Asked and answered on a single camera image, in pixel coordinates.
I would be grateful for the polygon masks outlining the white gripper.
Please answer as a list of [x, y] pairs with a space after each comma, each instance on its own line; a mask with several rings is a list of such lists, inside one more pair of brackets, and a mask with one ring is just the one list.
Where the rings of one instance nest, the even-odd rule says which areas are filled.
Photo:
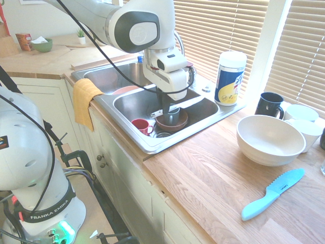
[[163, 94], [163, 92], [170, 93], [185, 89], [187, 85], [186, 72], [183, 69], [170, 73], [157, 71], [155, 75], [158, 77], [155, 84], [159, 88], [157, 90], [159, 108], [162, 109], [163, 114], [168, 114], [171, 98], [169, 95]]

